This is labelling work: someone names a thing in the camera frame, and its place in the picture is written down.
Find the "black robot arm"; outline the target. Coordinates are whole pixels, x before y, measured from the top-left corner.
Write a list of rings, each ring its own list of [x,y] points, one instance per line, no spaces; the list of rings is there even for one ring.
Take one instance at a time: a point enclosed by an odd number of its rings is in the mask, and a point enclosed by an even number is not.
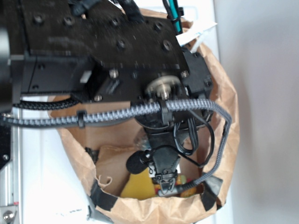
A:
[[[149,148],[127,169],[149,168],[163,196],[176,185],[180,157],[199,146],[213,111],[213,82],[198,53],[179,43],[183,9],[165,1],[165,19],[132,0],[3,0],[0,3],[0,123],[47,128],[110,126],[135,118]]]

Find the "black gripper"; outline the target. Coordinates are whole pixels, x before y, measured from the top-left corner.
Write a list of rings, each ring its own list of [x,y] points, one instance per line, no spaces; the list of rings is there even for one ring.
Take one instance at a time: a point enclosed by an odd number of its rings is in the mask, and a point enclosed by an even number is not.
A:
[[[145,128],[144,130],[150,146],[149,173],[153,183],[160,186],[158,195],[177,195],[177,167],[180,162],[180,157],[176,149],[173,129]]]

